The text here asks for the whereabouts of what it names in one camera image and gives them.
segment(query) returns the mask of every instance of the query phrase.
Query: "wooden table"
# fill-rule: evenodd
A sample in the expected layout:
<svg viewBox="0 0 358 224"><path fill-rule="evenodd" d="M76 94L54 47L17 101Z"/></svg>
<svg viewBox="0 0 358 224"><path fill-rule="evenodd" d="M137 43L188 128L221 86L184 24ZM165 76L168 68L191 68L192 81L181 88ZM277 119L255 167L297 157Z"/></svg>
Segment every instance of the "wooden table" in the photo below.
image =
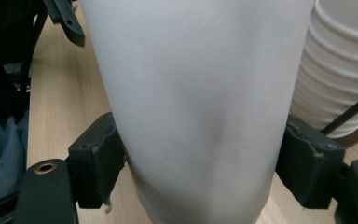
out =
<svg viewBox="0 0 358 224"><path fill-rule="evenodd" d="M102 114L110 111L81 5L76 15L86 34L86 47L73 45L50 19L40 36L32 64L28 166L46 159L65 159L67 148ZM358 159L358 145L346 162ZM128 166L111 196L113 211L78 210L80 223L151 223L138 202ZM303 209L275 176L261 223L334 223L329 210Z"/></svg>

